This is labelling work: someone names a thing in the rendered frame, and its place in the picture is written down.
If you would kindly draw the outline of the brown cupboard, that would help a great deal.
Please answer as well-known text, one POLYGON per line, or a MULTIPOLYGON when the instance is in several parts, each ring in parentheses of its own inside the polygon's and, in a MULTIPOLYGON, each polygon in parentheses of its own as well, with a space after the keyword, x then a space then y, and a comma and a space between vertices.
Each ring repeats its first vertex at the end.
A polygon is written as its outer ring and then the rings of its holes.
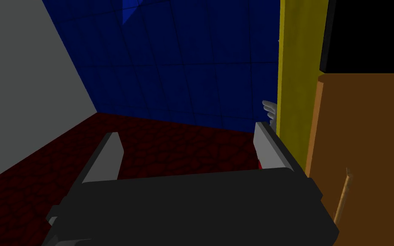
POLYGON ((318 78, 306 173, 334 217, 353 175, 334 246, 394 246, 394 74, 318 78))

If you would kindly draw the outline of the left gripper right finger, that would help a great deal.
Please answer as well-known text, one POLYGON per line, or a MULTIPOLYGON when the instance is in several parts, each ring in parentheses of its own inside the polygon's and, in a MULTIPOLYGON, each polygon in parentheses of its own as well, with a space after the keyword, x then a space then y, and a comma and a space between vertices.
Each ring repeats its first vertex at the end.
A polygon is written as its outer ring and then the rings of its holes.
POLYGON ((274 178, 305 178, 306 174, 267 122, 256 122, 253 145, 263 171, 274 178))

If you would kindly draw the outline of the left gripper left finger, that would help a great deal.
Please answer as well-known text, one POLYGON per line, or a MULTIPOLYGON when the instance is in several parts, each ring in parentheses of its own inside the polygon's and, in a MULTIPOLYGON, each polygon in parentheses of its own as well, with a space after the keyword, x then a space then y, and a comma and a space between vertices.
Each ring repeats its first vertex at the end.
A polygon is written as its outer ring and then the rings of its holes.
POLYGON ((99 145, 99 151, 93 154, 93 163, 87 165, 83 183, 117 180, 124 149, 118 132, 106 133, 105 140, 99 145))

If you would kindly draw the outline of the yellow door leaf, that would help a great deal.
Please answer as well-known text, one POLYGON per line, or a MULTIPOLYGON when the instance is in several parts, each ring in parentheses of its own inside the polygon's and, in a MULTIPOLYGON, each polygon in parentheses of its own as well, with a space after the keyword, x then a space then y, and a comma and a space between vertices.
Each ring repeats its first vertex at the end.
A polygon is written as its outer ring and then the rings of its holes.
POLYGON ((306 167, 329 0, 280 0, 276 133, 306 167))

